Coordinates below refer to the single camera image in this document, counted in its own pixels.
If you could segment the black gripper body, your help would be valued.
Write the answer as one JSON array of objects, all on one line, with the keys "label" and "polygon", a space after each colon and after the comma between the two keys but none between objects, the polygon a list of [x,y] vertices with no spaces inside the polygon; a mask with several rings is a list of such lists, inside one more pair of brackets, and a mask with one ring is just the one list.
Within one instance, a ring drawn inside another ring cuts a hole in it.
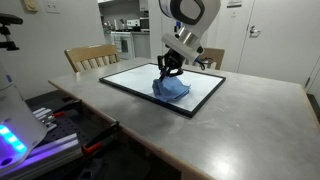
[{"label": "black gripper body", "polygon": [[185,58],[173,49],[165,55],[159,55],[157,57],[158,68],[161,73],[171,74],[172,70],[176,70],[177,74],[182,74],[182,65]]}]

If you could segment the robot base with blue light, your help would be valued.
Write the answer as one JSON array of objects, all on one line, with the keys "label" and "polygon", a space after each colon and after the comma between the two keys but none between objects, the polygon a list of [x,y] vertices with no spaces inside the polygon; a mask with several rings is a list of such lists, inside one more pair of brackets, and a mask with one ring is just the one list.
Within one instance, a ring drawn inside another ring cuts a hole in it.
[{"label": "robot base with blue light", "polygon": [[21,164],[46,134],[47,128],[29,109],[0,65],[0,174]]}]

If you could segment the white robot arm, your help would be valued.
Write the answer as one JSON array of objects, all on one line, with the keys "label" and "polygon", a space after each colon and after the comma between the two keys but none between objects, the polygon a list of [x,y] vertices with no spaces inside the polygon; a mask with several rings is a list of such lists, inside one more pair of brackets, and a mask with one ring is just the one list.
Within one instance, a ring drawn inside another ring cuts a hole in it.
[{"label": "white robot arm", "polygon": [[216,18],[221,0],[158,1],[165,16],[182,23],[182,28],[177,34],[166,33],[161,38],[169,48],[166,54],[157,57],[159,79],[163,80],[165,77],[181,75],[185,60],[197,61],[204,53],[200,40]]}]

